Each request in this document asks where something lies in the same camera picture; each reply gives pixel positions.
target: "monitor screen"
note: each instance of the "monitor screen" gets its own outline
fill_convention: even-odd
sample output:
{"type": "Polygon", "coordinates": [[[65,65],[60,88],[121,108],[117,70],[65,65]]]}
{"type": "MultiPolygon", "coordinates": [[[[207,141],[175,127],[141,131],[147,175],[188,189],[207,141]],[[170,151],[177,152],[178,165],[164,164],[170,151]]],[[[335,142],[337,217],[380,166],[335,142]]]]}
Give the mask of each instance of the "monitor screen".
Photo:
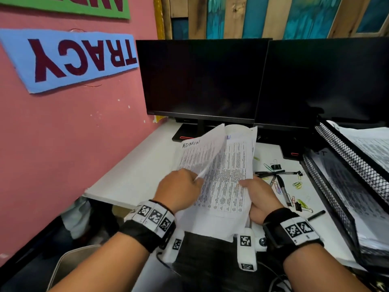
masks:
{"type": "Polygon", "coordinates": [[[253,123],[268,42],[138,40],[147,113],[253,123]]]}
{"type": "Polygon", "coordinates": [[[269,43],[255,123],[309,127],[388,118],[389,38],[269,43]]]}

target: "teal plank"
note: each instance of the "teal plank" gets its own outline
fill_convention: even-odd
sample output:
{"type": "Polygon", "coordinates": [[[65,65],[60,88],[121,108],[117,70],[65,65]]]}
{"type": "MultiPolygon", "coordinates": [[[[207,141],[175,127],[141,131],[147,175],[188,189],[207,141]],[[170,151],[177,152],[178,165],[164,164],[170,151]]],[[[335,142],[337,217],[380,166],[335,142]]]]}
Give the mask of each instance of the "teal plank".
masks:
{"type": "Polygon", "coordinates": [[[325,39],[341,0],[292,0],[284,40],[325,39]]]}
{"type": "Polygon", "coordinates": [[[223,39],[226,0],[208,0],[207,39],[223,39]]]}
{"type": "Polygon", "coordinates": [[[389,14],[389,0],[370,0],[357,33],[378,33],[389,14]]]}
{"type": "Polygon", "coordinates": [[[242,38],[262,38],[269,0],[247,0],[242,38]]]}
{"type": "Polygon", "coordinates": [[[189,39],[189,21],[187,17],[172,18],[173,40],[189,39]]]}

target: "paper tray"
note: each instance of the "paper tray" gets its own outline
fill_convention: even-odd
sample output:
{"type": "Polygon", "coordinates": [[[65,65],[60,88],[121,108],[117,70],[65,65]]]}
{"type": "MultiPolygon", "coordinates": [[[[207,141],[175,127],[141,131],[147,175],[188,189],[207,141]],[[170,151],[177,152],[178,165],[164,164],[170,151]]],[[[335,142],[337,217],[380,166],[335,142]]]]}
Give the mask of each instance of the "paper tray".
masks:
{"type": "Polygon", "coordinates": [[[348,170],[389,213],[389,173],[327,121],[320,119],[315,129],[348,170]]]}
{"type": "Polygon", "coordinates": [[[304,170],[309,173],[313,186],[346,240],[356,262],[370,272],[388,274],[389,252],[360,246],[353,216],[315,162],[307,154],[304,154],[301,164],[304,170]]]}

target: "black cable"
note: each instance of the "black cable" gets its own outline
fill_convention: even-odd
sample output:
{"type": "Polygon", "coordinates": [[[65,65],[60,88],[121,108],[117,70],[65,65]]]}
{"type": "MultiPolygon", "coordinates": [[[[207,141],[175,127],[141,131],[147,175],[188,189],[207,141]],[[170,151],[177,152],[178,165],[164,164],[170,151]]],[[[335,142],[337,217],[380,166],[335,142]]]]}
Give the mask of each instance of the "black cable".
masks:
{"type": "Polygon", "coordinates": [[[289,288],[289,285],[288,285],[283,279],[281,279],[281,277],[280,277],[274,270],[272,270],[270,267],[268,267],[267,265],[265,265],[264,263],[262,263],[262,262],[260,262],[260,261],[257,261],[257,263],[259,263],[260,265],[263,265],[263,266],[266,267],[268,270],[270,270],[273,274],[275,274],[276,277],[277,277],[281,282],[283,282],[283,283],[285,284],[286,288],[288,288],[288,290],[289,290],[290,292],[293,292],[293,290],[291,290],[291,289],[289,288]]]}
{"type": "Polygon", "coordinates": [[[181,277],[181,275],[180,275],[178,272],[176,272],[175,270],[173,270],[170,266],[168,266],[166,263],[164,263],[164,262],[159,258],[159,255],[161,255],[161,254],[162,254],[162,252],[158,252],[157,255],[156,255],[158,261],[159,261],[160,263],[162,263],[163,266],[165,266],[165,267],[167,267],[168,269],[170,269],[173,273],[175,273],[176,275],[178,275],[179,277],[181,277]]]}

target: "desk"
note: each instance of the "desk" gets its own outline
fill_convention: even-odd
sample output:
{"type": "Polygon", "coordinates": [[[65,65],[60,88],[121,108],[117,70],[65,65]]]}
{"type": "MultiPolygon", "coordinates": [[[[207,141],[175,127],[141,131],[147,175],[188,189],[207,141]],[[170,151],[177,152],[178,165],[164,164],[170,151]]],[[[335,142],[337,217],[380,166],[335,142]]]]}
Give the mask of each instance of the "desk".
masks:
{"type": "MultiPolygon", "coordinates": [[[[173,156],[180,144],[173,142],[172,137],[181,124],[172,119],[158,127],[141,144],[107,172],[99,181],[85,191],[85,196],[98,201],[126,208],[134,208],[138,203],[152,199],[159,181],[172,169],[173,156]]],[[[264,163],[270,165],[274,159],[286,171],[304,171],[297,161],[285,160],[279,146],[256,143],[254,155],[260,161],[253,160],[254,171],[267,171],[264,163]]],[[[292,184],[299,181],[296,175],[283,175],[285,188],[290,196],[301,199],[317,213],[325,209],[316,190],[307,175],[302,176],[303,186],[300,190],[292,184]]],[[[277,195],[285,204],[282,195],[277,195]]],[[[299,212],[307,218],[310,213],[299,212]]],[[[325,248],[340,263],[350,267],[363,269],[354,257],[339,233],[328,213],[310,222],[324,240],[325,248]]]]}

